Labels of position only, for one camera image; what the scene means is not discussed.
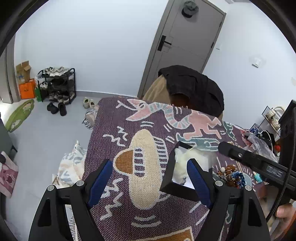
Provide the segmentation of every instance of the blanket pattern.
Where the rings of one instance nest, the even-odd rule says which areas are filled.
[[[198,111],[138,99],[104,98],[98,105],[83,179],[105,158],[113,162],[101,200],[91,209],[106,241],[194,241],[207,207],[159,191],[168,156],[178,141],[217,153],[214,179],[219,179],[220,167],[234,164],[246,184],[256,189],[249,168],[218,153],[221,141],[246,146],[243,132],[232,124]],[[220,240],[225,240],[229,229],[229,212]]]

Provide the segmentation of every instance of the orange bag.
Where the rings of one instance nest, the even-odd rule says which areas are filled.
[[[35,80],[31,79],[28,83],[20,84],[20,96],[22,99],[33,99],[35,98]]]

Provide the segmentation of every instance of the light switch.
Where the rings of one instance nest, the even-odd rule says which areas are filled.
[[[221,50],[222,44],[217,44],[216,49]]]
[[[261,63],[261,59],[255,58],[255,61],[254,63],[252,63],[252,65],[256,68],[259,68],[260,63]]]

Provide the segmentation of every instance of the human hand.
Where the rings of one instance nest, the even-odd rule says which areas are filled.
[[[281,238],[285,235],[285,233],[288,231],[295,220],[295,208],[292,206],[291,203],[279,206],[276,211],[276,217],[281,218],[282,220],[279,222],[277,228],[271,234],[271,239],[281,240]]]

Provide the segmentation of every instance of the cardboard box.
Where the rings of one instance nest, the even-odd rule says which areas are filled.
[[[28,83],[30,80],[30,72],[31,66],[29,65],[29,61],[22,62],[21,64],[17,65],[17,82],[18,84]]]

